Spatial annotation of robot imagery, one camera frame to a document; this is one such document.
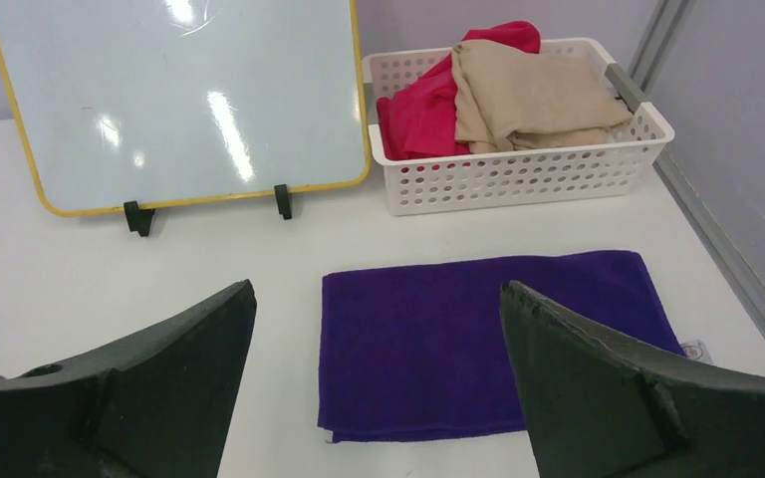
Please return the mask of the yellow framed whiteboard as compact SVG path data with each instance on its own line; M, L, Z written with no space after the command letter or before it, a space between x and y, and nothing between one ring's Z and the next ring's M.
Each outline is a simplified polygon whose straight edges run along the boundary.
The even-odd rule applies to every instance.
M0 1L0 73L61 217L361 183L351 1Z

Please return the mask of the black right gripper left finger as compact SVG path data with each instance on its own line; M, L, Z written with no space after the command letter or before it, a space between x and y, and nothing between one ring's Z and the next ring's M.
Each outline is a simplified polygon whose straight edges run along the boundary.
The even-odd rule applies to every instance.
M0 376L0 477L214 477L248 356L249 281L86 353Z

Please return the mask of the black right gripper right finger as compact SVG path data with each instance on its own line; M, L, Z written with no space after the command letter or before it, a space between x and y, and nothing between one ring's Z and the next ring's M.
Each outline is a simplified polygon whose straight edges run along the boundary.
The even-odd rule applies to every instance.
M765 477L765 377L685 358L519 282L501 321L543 477Z

